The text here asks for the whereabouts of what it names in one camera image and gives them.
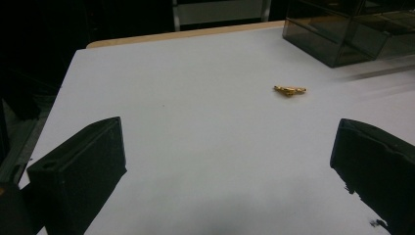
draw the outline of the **white table surface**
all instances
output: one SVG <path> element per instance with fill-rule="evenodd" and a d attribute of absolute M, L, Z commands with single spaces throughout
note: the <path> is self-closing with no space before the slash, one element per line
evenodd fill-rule
<path fill-rule="evenodd" d="M 31 163 L 120 116 L 128 172 L 86 234 L 388 234 L 329 160 L 341 118 L 415 144 L 415 56 L 330 69 L 281 34 L 78 51 Z"/>

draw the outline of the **wooden table edge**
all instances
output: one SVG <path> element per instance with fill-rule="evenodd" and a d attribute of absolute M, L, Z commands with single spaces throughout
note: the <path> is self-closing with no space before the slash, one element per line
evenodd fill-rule
<path fill-rule="evenodd" d="M 194 36 L 210 35 L 210 34 L 217 34 L 217 33 L 236 32 L 236 31 L 263 29 L 263 28 L 269 28 L 269 27 L 282 27 L 282 26 L 284 26 L 284 21 L 267 22 L 267 23 L 250 23 L 250 24 L 242 24 L 242 25 L 197 29 L 197 30 L 190 30 L 190 31 L 168 32 L 168 33 L 152 34 L 152 35 L 145 35 L 145 36 L 135 36 L 135 37 L 125 37 L 125 38 L 118 38 L 118 39 L 95 41 L 87 45 L 86 48 L 89 49 L 89 48 L 97 48 L 97 47 L 116 46 L 116 45 L 139 43 L 139 42 L 160 41 L 160 40 L 168 40 L 168 39 L 183 38 L 183 37 L 194 37 Z"/>

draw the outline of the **gold object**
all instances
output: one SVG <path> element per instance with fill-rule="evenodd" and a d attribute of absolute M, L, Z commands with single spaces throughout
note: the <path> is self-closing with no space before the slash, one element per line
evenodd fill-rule
<path fill-rule="evenodd" d="M 274 90 L 279 91 L 286 96 L 293 96 L 296 94 L 303 94 L 307 91 L 307 88 L 295 86 L 274 86 Z"/>

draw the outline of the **transparent container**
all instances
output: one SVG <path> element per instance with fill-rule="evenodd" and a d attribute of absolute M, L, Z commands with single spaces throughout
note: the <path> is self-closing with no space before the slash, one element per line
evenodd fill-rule
<path fill-rule="evenodd" d="M 283 37 L 329 67 L 415 54 L 415 0 L 292 0 Z"/>

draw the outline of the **small gold piece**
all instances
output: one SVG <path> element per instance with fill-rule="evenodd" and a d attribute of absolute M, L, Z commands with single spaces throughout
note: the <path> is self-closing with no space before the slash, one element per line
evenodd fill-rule
<path fill-rule="evenodd" d="M 307 91 L 307 88 L 295 86 L 274 86 L 274 90 L 279 91 L 286 96 L 293 96 L 296 94 L 303 94 Z"/>

